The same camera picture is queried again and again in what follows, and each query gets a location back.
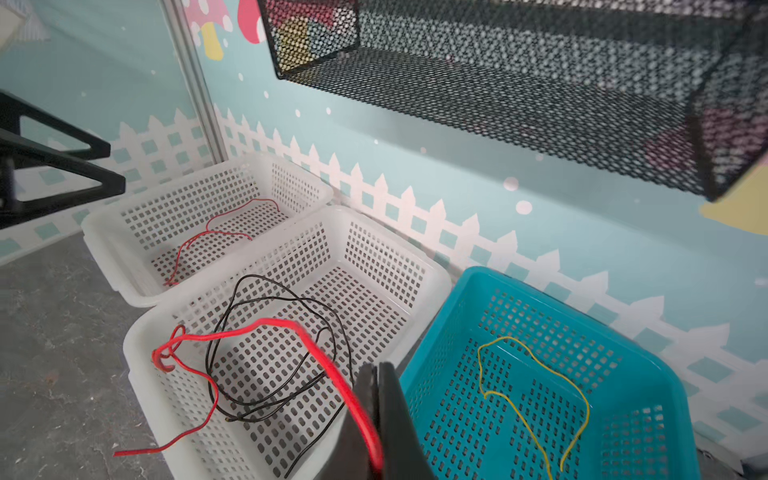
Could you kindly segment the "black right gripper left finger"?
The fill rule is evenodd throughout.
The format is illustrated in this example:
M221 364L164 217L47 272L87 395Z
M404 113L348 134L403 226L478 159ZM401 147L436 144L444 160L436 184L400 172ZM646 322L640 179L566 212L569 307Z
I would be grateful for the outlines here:
M378 431L377 368L373 364L365 364L361 367L354 386L354 393L372 420L374 430ZM374 472L370 465L369 452L364 437L352 414L347 413L336 445L318 479L374 480L378 478L379 475Z

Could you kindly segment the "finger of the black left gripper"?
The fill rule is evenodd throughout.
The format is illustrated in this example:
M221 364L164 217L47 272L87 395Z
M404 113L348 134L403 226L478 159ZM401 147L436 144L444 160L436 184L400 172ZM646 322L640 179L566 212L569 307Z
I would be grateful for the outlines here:
M111 154L109 142L2 90L1 145L42 148L49 140L54 140L63 153L87 161Z
M123 175L70 155L1 152L1 228L119 196Z

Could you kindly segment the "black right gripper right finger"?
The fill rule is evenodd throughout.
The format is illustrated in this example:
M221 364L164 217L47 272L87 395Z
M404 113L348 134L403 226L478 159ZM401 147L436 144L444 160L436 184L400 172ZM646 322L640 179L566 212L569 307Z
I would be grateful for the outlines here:
M432 480L430 465L419 444L395 367L376 368L376 425L383 447L381 479Z

